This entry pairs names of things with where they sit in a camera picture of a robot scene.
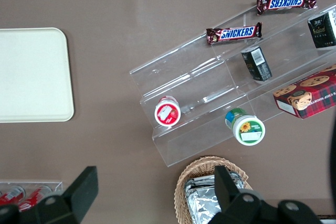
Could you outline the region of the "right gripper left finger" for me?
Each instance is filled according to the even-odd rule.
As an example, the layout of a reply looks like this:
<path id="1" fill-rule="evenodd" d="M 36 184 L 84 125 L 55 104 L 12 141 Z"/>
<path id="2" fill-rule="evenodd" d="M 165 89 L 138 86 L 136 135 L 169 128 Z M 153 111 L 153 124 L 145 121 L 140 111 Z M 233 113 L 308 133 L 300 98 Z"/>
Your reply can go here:
<path id="1" fill-rule="evenodd" d="M 26 211 L 1 206 L 1 223 L 81 223 L 98 191 L 97 168 L 88 166 L 64 192 L 51 193 Z"/>

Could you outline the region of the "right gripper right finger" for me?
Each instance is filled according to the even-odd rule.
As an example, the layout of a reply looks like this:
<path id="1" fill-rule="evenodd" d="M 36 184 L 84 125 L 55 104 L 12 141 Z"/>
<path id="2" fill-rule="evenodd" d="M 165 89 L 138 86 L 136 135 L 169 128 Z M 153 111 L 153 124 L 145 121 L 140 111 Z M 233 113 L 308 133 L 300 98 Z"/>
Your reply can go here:
<path id="1" fill-rule="evenodd" d="M 283 200 L 273 207 L 251 192 L 241 192 L 224 166 L 216 166 L 215 194 L 221 212 L 209 223 L 319 223 L 318 216 L 304 203 Z"/>

